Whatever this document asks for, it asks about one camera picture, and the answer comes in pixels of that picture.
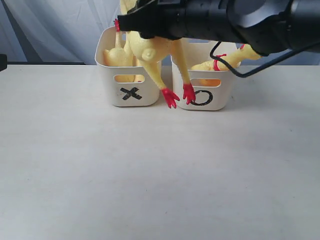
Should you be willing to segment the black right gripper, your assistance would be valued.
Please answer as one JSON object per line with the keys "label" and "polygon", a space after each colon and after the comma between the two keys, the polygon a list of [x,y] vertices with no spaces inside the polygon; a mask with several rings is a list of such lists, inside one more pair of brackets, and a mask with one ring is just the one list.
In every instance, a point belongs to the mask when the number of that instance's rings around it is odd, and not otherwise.
{"label": "black right gripper", "polygon": [[141,0],[121,3],[117,16],[119,29],[136,31],[143,39],[162,37],[169,40],[188,38],[187,0]]}

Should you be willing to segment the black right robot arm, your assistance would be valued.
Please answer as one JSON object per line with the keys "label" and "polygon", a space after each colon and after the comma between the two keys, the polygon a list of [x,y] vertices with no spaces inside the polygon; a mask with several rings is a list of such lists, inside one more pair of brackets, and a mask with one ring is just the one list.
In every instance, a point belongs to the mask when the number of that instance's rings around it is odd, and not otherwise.
{"label": "black right robot arm", "polygon": [[317,0],[139,0],[118,21],[146,39],[248,44],[262,56],[320,51]]}

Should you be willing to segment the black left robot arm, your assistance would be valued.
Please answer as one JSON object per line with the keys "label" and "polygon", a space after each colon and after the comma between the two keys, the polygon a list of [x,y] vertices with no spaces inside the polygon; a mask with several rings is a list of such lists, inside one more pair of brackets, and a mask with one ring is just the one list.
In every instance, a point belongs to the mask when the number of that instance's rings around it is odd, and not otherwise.
{"label": "black left robot arm", "polygon": [[6,70],[8,67],[8,58],[6,54],[0,54],[0,71]]}

